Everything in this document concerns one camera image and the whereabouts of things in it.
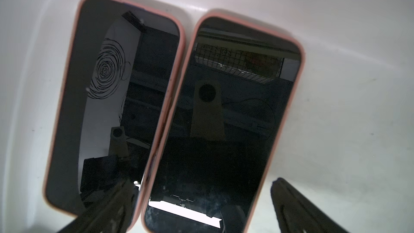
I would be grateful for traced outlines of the white plastic storage box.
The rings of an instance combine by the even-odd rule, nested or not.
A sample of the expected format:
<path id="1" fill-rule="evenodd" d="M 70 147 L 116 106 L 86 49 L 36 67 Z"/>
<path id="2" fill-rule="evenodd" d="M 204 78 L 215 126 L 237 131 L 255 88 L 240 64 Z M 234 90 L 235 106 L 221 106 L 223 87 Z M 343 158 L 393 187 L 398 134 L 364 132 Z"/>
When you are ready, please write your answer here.
<path id="1" fill-rule="evenodd" d="M 1 0 L 1 232 L 55 233 L 73 220 L 43 184 L 81 0 Z M 282 177 L 351 233 L 414 230 L 414 0 L 159 2 L 190 36 L 209 10 L 271 24 L 305 65 L 251 233 L 277 233 Z"/>

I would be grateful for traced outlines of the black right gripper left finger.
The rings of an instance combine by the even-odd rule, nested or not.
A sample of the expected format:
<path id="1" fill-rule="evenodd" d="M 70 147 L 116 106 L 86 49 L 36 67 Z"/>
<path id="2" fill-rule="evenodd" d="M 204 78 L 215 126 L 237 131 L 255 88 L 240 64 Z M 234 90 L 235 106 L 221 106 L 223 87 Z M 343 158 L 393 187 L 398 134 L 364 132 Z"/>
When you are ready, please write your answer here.
<path id="1" fill-rule="evenodd" d="M 118 182 L 105 197 L 62 228 L 60 233 L 125 233 L 133 217 L 135 185 Z"/>

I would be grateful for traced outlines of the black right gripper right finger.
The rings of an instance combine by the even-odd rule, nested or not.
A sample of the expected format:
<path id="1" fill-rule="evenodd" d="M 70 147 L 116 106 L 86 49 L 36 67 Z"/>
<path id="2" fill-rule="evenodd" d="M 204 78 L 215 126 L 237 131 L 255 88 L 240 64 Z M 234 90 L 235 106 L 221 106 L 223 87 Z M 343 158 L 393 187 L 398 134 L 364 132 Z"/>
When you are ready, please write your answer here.
<path id="1" fill-rule="evenodd" d="M 283 178 L 273 181 L 271 198 L 282 233 L 346 232 Z"/>

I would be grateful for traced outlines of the pink case phone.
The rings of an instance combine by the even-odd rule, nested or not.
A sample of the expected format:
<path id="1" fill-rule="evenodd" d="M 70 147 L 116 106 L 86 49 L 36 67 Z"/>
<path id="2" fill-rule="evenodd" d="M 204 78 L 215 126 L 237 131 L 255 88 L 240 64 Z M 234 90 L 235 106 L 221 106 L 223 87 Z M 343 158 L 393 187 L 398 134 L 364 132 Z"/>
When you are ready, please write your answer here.
<path id="1" fill-rule="evenodd" d="M 82 0 L 44 185 L 51 206 L 74 221 L 129 179 L 135 190 L 127 231 L 136 223 L 184 47 L 184 29 L 166 3 Z"/>
<path id="2" fill-rule="evenodd" d="M 150 233 L 244 233 L 305 53 L 286 32 L 215 10 L 196 24 L 149 175 Z"/>

